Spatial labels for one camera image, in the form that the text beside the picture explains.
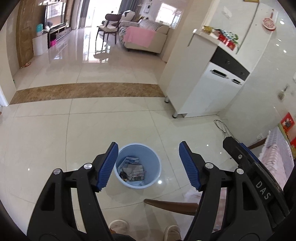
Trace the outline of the beige sofa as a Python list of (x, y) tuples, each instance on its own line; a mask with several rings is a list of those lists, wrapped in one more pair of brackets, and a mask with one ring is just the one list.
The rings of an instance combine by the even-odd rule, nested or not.
[(119, 24), (119, 41), (128, 51), (140, 50), (161, 54), (170, 27), (148, 19), (139, 23), (122, 21)]

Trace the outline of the wooden table leg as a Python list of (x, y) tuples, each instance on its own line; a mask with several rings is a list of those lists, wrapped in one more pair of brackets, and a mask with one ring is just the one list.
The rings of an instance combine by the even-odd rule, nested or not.
[(169, 202), (155, 199), (145, 199), (144, 203), (166, 211), (190, 216), (194, 216), (199, 207), (197, 203)]

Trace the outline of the round red wall ornament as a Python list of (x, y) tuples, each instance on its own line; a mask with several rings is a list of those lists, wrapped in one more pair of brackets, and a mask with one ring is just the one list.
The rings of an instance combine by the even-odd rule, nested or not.
[(274, 10), (271, 12), (270, 17), (264, 18), (262, 20), (263, 27), (265, 27), (267, 30), (269, 30), (271, 32), (276, 30), (276, 25), (273, 21), (273, 13), (274, 13)]

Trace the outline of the pink blanket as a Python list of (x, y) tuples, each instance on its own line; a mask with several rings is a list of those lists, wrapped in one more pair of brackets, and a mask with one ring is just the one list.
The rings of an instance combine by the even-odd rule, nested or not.
[(152, 43), (155, 34), (156, 31), (131, 26), (126, 29), (123, 41), (124, 43), (132, 43), (148, 48)]

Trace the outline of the blue white plastic bag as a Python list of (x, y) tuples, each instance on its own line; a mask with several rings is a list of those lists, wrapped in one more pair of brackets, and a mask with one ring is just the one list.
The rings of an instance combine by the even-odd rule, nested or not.
[(124, 160), (118, 166), (118, 172), (123, 172), (123, 168), (126, 168), (128, 165), (137, 165), (139, 162), (139, 158), (135, 157), (125, 157)]

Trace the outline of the white cylindrical bin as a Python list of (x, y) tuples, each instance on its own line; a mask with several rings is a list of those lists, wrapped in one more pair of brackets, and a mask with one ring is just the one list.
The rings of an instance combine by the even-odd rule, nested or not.
[(32, 39), (34, 56), (43, 55), (48, 51), (48, 34), (43, 34)]

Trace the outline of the light blue plastic bucket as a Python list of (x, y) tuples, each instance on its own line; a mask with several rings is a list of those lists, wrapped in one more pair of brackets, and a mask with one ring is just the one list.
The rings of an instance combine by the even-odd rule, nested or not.
[(132, 189), (145, 189), (159, 179), (161, 160), (150, 147), (131, 143), (119, 150), (114, 173), (120, 183)]

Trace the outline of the television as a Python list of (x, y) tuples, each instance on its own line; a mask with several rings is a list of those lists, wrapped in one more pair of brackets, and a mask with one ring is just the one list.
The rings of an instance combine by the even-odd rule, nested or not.
[(46, 3), (45, 25), (53, 28), (64, 23), (66, 3), (64, 1), (49, 1)]

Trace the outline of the pink and purple checkered tablecloth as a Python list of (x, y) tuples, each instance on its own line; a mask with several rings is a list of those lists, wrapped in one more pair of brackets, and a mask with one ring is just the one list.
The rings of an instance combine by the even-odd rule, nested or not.
[[(276, 227), (271, 226), (271, 230), (273, 234), (281, 225), (286, 223), (293, 216), (292, 211), (293, 211), (293, 208), (295, 207), (295, 175), (293, 174), (293, 170), (295, 166), (294, 166), (289, 144), (283, 137), (279, 128), (275, 128), (274, 130), (269, 132), (267, 140), (262, 148), (262, 151), (260, 155), (257, 156), (257, 158), (273, 175), (273, 177), (276, 179), (276, 181), (278, 182), (281, 188), (283, 188), (284, 185), (287, 184), (288, 179), (290, 179), (290, 214), (278, 226)], [(243, 171), (238, 167), (238, 164), (237, 164), (237, 167), (234, 170), (227, 171), (227, 172), (234, 172), (236, 169)], [(202, 197), (202, 192), (197, 190), (198, 204), (201, 200), (201, 197)], [(221, 228), (224, 209), (225, 209), (225, 203), (226, 203), (226, 188), (222, 188), (219, 207), (218, 207), (218, 214), (217, 214), (215, 226), (213, 229), (215, 232), (217, 232)]]

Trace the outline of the white sideboard cabinet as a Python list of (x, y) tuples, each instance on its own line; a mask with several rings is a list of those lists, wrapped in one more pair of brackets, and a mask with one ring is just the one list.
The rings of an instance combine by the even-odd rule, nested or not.
[(215, 39), (192, 34), (172, 53), (159, 80), (173, 118), (215, 115), (241, 90), (250, 72)]

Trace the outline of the white paper receipt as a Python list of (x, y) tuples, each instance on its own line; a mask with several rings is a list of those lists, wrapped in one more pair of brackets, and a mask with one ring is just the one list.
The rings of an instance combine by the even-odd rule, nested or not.
[(144, 180), (145, 171), (143, 165), (128, 165), (123, 168), (122, 174), (124, 181), (142, 181)]

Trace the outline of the dark wooden chair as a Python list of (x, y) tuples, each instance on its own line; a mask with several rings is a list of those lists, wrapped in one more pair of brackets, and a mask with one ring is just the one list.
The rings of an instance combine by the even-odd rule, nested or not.
[(99, 32), (103, 32), (103, 39), (105, 38), (105, 35), (107, 35), (107, 40), (108, 40), (109, 35), (114, 35), (114, 42), (116, 43), (118, 27), (119, 27), (119, 23), (121, 20), (121, 15), (106, 14), (105, 20), (106, 20), (105, 23), (98, 26), (96, 40), (99, 36)]

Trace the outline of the red gift box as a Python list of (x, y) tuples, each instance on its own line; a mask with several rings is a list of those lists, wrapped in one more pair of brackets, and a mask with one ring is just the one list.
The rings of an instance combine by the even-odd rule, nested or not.
[(233, 40), (229, 40), (227, 37), (225, 37), (223, 34), (220, 34), (218, 37), (218, 40), (222, 42), (224, 45), (226, 45), (229, 49), (232, 51), (236, 47), (236, 43)]

